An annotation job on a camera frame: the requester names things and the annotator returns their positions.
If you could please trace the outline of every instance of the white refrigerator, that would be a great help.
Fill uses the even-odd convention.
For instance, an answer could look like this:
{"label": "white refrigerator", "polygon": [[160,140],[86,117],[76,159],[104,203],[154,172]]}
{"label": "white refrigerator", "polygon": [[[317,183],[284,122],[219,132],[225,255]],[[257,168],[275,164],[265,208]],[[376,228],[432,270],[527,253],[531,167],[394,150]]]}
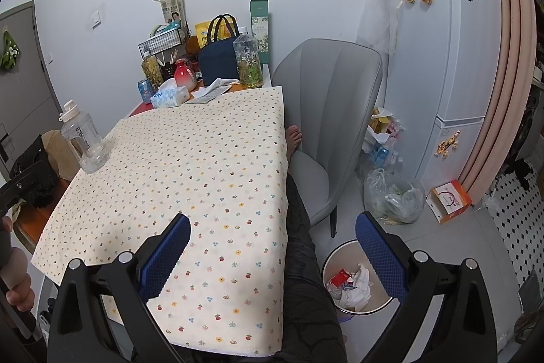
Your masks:
{"label": "white refrigerator", "polygon": [[[500,49],[500,0],[404,1],[385,108],[404,128],[403,175],[427,192],[458,179],[486,115]],[[437,154],[457,131],[456,147]]]}

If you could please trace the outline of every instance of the trash can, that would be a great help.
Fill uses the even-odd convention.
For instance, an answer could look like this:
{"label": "trash can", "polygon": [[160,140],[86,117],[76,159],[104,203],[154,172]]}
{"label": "trash can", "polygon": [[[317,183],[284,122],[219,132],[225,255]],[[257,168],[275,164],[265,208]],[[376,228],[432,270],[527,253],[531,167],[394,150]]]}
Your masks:
{"label": "trash can", "polygon": [[348,321],[354,316],[368,316],[370,314],[374,314],[375,312],[385,308],[391,302],[391,300],[393,300],[393,298],[387,295],[387,292],[385,292],[380,279],[376,275],[374,268],[368,261],[366,254],[357,240],[351,240],[343,243],[328,255],[321,271],[323,284],[326,285],[327,282],[338,274],[342,268],[349,273],[356,273],[359,271],[359,263],[362,263],[363,266],[368,269],[369,280],[372,284],[371,299],[361,312],[350,311],[336,305],[336,309],[339,311],[338,321],[340,321],[340,323]]}

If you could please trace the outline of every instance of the wire basket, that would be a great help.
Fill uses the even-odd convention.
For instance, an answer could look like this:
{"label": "wire basket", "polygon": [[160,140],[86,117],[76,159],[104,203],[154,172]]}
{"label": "wire basket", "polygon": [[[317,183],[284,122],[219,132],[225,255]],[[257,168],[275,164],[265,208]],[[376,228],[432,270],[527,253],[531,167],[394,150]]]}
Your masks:
{"label": "wire basket", "polygon": [[154,55],[170,50],[178,45],[186,44],[189,38],[190,33],[188,32],[187,28],[181,27],[175,30],[167,31],[166,33],[162,33],[158,36],[153,36],[152,38],[138,45],[138,47],[140,48],[140,54],[143,59],[143,54],[146,51],[149,51],[150,55]]}

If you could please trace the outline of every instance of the green cloth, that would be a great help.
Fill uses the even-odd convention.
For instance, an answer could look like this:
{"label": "green cloth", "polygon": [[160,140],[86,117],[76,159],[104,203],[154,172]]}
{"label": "green cloth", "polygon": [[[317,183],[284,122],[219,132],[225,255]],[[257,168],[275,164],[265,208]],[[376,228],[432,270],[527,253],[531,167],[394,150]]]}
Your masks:
{"label": "green cloth", "polygon": [[4,32],[4,53],[0,59],[0,67],[5,68],[6,70],[11,70],[17,61],[17,58],[21,55],[19,47],[12,38],[12,35],[7,32]]}

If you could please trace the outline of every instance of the light switch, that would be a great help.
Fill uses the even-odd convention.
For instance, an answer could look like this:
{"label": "light switch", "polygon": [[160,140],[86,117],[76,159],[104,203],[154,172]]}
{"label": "light switch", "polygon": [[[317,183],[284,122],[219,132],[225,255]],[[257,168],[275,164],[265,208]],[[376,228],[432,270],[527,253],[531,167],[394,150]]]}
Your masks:
{"label": "light switch", "polygon": [[100,20],[100,13],[98,11],[95,11],[92,14],[91,23],[93,28],[98,27],[102,23],[102,21]]}

